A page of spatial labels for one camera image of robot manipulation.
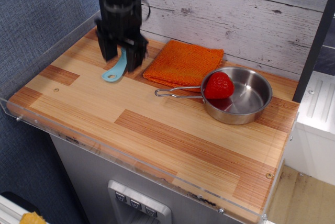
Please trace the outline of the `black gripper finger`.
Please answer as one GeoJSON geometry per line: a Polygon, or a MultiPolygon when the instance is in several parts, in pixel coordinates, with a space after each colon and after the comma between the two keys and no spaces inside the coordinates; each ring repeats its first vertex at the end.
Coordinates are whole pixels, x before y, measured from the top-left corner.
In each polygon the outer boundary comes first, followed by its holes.
{"type": "Polygon", "coordinates": [[[137,67],[142,65],[146,56],[146,48],[143,46],[133,46],[126,50],[127,71],[133,72],[137,67]]]}
{"type": "Polygon", "coordinates": [[[105,61],[112,60],[117,54],[117,44],[112,41],[108,35],[103,34],[102,32],[97,32],[98,43],[102,53],[102,56],[105,61]]]}

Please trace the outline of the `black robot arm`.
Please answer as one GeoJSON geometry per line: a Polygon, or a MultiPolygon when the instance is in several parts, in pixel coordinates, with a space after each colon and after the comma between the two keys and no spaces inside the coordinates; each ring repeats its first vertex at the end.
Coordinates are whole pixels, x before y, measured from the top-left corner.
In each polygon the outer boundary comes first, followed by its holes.
{"type": "Polygon", "coordinates": [[[142,65],[148,40],[141,34],[144,0],[99,0],[101,19],[96,20],[96,34],[106,62],[117,55],[117,47],[126,49],[127,71],[142,65]]]}

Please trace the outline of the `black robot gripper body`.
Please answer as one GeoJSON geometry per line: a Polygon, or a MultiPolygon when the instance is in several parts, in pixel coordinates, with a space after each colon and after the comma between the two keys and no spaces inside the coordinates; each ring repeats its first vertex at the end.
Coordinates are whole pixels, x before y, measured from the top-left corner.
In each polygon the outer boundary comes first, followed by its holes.
{"type": "Polygon", "coordinates": [[[142,25],[142,3],[135,1],[128,7],[109,6],[103,3],[101,19],[96,20],[97,30],[107,35],[117,45],[125,48],[143,46],[146,48],[148,41],[140,33],[142,25]]]}

